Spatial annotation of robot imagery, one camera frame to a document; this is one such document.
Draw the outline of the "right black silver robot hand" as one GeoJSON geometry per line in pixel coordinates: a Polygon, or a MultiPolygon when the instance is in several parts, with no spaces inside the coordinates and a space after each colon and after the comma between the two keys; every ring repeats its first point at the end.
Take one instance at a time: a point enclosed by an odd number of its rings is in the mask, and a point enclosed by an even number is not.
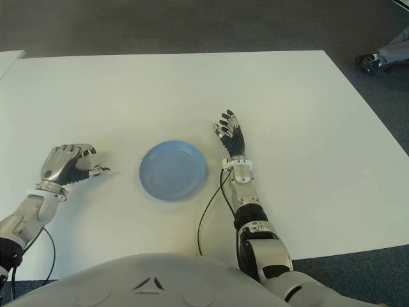
{"type": "Polygon", "coordinates": [[[245,156],[245,139],[238,118],[227,109],[222,119],[213,124],[213,131],[219,137],[230,157],[245,156]]]}

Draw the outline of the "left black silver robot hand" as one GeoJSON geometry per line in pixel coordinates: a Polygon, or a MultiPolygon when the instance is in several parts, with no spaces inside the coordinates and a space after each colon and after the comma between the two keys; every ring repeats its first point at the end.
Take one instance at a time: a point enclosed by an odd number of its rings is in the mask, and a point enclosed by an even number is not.
{"type": "Polygon", "coordinates": [[[96,149],[91,144],[69,144],[54,147],[46,158],[40,173],[40,184],[65,186],[110,172],[110,168],[96,164],[81,169],[80,160],[95,155],[96,149]]]}

